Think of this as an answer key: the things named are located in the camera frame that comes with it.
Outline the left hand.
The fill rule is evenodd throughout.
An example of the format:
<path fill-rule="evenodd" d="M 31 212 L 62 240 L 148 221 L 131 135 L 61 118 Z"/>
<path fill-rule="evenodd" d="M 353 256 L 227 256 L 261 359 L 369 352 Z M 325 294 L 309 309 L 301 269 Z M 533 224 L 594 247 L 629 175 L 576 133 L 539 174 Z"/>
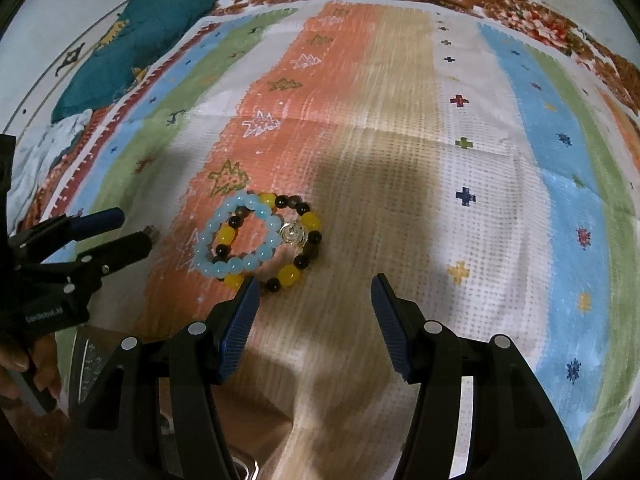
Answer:
<path fill-rule="evenodd" d="M 43 336 L 35 341 L 32 350 L 21 350 L 2 344 L 1 346 L 1 397 L 6 400 L 17 400 L 21 396 L 15 380 L 10 372 L 22 374 L 34 364 L 34 384 L 39 391 L 48 390 L 58 400 L 62 387 L 60 370 L 58 369 L 58 345 L 53 334 Z"/>

